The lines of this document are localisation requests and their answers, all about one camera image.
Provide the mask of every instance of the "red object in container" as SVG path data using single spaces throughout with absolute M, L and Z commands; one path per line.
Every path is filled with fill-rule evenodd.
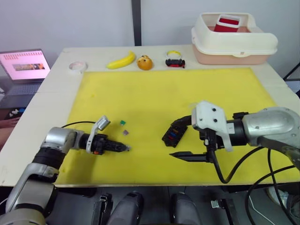
M 233 15 L 221 14 L 215 26 L 215 32 L 237 32 L 240 27 L 240 18 Z

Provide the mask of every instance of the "white wall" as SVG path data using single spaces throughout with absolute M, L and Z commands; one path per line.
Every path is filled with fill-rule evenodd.
M 134 45 L 130 0 L 2 0 L 0 51 Z
M 268 62 L 285 76 L 300 60 L 300 0 L 142 0 L 142 45 L 191 43 L 202 12 L 248 12 L 279 41 Z

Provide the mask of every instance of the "white table surface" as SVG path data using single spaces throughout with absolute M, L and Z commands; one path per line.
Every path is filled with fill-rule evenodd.
M 300 113 L 298 97 L 268 63 L 254 66 L 202 65 L 196 61 L 191 45 L 66 48 L 56 60 L 0 152 L 0 186 L 15 185 L 26 165 L 38 152 L 48 131 L 52 127 L 66 124 L 82 79 L 82 75 L 72 75 L 68 72 L 69 64 L 74 61 L 85 61 L 88 63 L 87 71 L 110 71 L 105 65 L 126 56 L 129 50 L 135 52 L 137 57 L 148 55 L 154 63 L 152 70 L 181 69 L 165 65 L 165 53 L 169 50 L 181 52 L 186 61 L 186 69 L 250 67 L 277 105 Z M 114 71 L 138 70 L 140 69 L 134 62 Z

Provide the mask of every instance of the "tape roll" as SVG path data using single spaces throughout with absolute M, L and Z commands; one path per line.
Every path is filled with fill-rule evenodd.
M 168 51 L 168 52 L 165 54 L 165 57 L 166 57 L 167 59 L 179 60 L 179 59 L 181 59 L 182 55 L 181 55 L 181 53 L 178 52 L 178 51 L 171 50 L 171 51 Z
M 86 62 L 72 62 L 69 65 L 69 72 L 72 74 L 80 75 L 88 68 L 88 64 Z

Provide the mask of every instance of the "cable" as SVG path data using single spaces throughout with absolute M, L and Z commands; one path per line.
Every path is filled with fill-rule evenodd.
M 292 219 L 291 215 L 286 210 L 285 206 L 282 203 L 281 197 L 279 195 L 278 186 L 277 186 L 277 182 L 276 182 L 275 176 L 273 174 L 273 168 L 272 168 L 272 163 L 271 163 L 271 149 L 268 149 L 268 165 L 269 165 L 269 168 L 270 168 L 270 172 L 271 172 L 271 176 L 272 176 L 272 180 L 273 180 L 274 189 L 275 189 L 277 198 L 279 200 L 279 203 L 281 205 L 281 208 L 282 208 L 283 212 L 286 214 L 286 216 L 288 217 L 288 219 L 290 220 L 290 222 L 293 225 L 297 225 L 296 222 Z
M 2 202 L 0 202 L 0 205 L 2 205 L 6 200 L 7 200 L 7 198 L 4 199 Z
M 299 66 L 300 62 L 283 78 L 283 80 L 285 81 Z
M 68 126 L 71 126 L 71 125 L 77 124 L 77 123 L 95 123 L 95 122 L 92 122 L 92 121 L 79 121 L 79 122 L 74 122 L 74 123 L 68 123 L 68 124 L 62 126 L 61 128 L 65 128 L 65 127 L 68 127 Z
M 251 199 L 251 196 L 249 196 L 249 200 L 250 200 L 250 203 L 252 205 L 252 208 L 255 212 L 257 212 L 259 215 L 261 215 L 263 218 L 265 218 L 266 220 L 268 220 L 271 224 L 275 225 L 275 223 L 273 223 L 269 218 L 267 218 L 265 215 L 263 215 L 260 211 L 258 211 L 256 208 L 254 208 L 254 204 L 252 202 L 252 199 Z
M 294 168 L 295 166 L 294 165 L 290 165 L 290 166 L 286 166 L 286 167 L 283 167 L 281 169 L 278 169 L 278 170 L 275 170 L 273 172 L 270 172 L 268 173 L 267 175 L 264 175 L 263 177 L 261 177 L 257 182 L 255 182 L 248 190 L 247 192 L 247 195 L 246 195 L 246 198 L 245 198 L 245 208 L 246 208 L 246 213 L 247 213 L 247 216 L 251 222 L 252 225 L 255 225 L 255 222 L 250 214 L 250 211 L 249 211 L 249 197 L 250 197 L 250 194 L 252 192 L 252 190 L 260 183 L 262 182 L 264 179 L 268 178 L 269 176 L 271 176 L 272 174 L 276 174 L 276 173 L 279 173 L 281 171 L 284 171 L 284 170 L 288 170 L 288 169 L 292 169 Z
M 215 152 L 212 152 L 211 156 L 212 156 L 212 159 L 213 159 L 213 163 L 215 165 L 215 169 L 217 171 L 217 175 L 220 179 L 220 181 L 224 184 L 227 184 L 231 178 L 233 177 L 234 173 L 236 172 L 236 170 L 238 169 L 238 167 L 242 164 L 242 162 L 245 161 L 246 158 L 248 158 L 249 156 L 251 156 L 253 153 L 257 152 L 258 150 L 260 149 L 263 149 L 264 147 L 257 147 L 255 149 L 253 149 L 252 151 L 248 152 L 246 155 L 244 155 L 238 162 L 237 164 L 235 164 L 235 166 L 233 167 L 233 169 L 231 170 L 231 172 L 229 173 L 228 177 L 226 179 L 224 179 L 223 175 L 222 175 L 222 172 L 221 172 L 221 169 L 220 169 L 220 166 L 219 166 L 219 163 L 218 163 L 218 160 L 217 160 L 217 157 L 216 157 L 216 154 Z

